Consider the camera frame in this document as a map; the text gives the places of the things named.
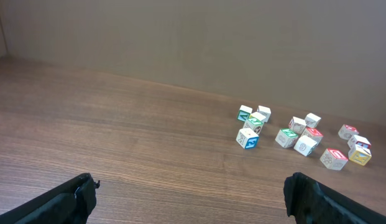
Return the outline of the green Z letter block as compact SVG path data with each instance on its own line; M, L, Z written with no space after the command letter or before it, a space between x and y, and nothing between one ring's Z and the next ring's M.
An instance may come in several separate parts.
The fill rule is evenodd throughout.
M284 128L278 132L275 141L283 148L288 148L296 144L298 137L299 135L297 135L297 133L293 132L291 129Z

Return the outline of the red U letter block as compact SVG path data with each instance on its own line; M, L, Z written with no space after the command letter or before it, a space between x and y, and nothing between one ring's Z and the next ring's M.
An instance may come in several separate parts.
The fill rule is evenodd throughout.
M348 162L348 158L339 150L326 148L320 161L327 169L341 170Z

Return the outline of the blue-sided white block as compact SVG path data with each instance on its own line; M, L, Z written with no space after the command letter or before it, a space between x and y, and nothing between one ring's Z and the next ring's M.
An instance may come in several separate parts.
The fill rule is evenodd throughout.
M236 141L244 149L252 149L257 146L259 135L251 128L242 128L237 134Z

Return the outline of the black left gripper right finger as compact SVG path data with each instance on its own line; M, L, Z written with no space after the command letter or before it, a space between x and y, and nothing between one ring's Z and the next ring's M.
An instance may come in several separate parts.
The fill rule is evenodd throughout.
M287 215L297 223L384 223L381 215L322 183L296 172L284 181Z

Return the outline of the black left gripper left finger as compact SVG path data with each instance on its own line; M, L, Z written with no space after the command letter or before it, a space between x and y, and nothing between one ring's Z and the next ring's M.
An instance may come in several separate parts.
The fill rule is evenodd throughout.
M100 181L80 174L48 192L0 215L0 224L85 224L96 206Z

